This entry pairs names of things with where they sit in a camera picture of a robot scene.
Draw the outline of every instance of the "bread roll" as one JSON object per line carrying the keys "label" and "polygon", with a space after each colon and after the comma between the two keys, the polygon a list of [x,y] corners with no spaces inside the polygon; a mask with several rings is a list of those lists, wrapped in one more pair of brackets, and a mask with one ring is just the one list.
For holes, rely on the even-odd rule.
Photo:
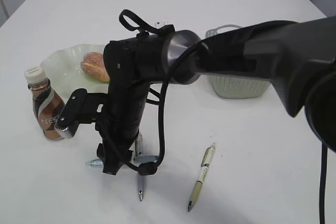
{"label": "bread roll", "polygon": [[97,80],[109,82],[110,77],[104,66],[103,55],[98,52],[90,52],[84,56],[81,62],[82,70]]}

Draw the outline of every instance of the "white bottle cap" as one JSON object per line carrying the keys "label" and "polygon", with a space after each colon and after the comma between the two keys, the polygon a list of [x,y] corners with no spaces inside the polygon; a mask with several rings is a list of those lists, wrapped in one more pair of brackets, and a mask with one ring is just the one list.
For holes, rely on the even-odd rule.
{"label": "white bottle cap", "polygon": [[37,84],[44,81],[47,78],[46,73],[40,66],[28,68],[25,71],[25,77],[28,84]]}

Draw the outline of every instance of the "plastic bottle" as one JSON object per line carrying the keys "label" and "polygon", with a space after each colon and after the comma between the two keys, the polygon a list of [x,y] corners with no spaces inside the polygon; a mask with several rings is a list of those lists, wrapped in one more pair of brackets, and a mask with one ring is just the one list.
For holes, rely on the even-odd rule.
{"label": "plastic bottle", "polygon": [[54,126],[65,105],[64,101],[52,89],[50,80],[40,66],[27,69],[25,77],[33,94],[34,115],[45,137],[49,140],[62,139]]}

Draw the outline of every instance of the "ballpoint pen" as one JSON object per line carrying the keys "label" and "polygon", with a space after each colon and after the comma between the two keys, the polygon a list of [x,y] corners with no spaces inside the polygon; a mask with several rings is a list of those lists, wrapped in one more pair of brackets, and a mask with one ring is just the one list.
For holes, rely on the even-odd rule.
{"label": "ballpoint pen", "polygon": [[206,174],[209,170],[209,166],[211,160],[215,154],[216,144],[213,143],[208,149],[206,149],[202,163],[201,163],[201,170],[194,185],[193,192],[190,195],[189,202],[188,202],[188,212],[194,207],[195,203],[198,200],[198,196],[200,195],[203,182],[205,180]]}
{"label": "ballpoint pen", "polygon": [[[142,151],[143,151],[143,140],[141,133],[139,133],[138,139],[135,142],[135,156],[136,157],[142,156],[143,154]],[[145,177],[141,176],[139,173],[137,174],[137,187],[138,187],[139,199],[140,201],[142,201],[145,188]]]}

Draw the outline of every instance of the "plate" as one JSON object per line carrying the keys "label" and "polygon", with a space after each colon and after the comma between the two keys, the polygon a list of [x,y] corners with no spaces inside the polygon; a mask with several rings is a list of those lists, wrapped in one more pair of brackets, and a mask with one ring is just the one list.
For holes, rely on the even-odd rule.
{"label": "plate", "polygon": [[90,93],[107,93],[108,83],[90,77],[80,67],[84,55],[89,52],[103,53],[105,45],[79,44],[51,54],[40,65],[50,79],[52,88],[68,100],[76,89]]}

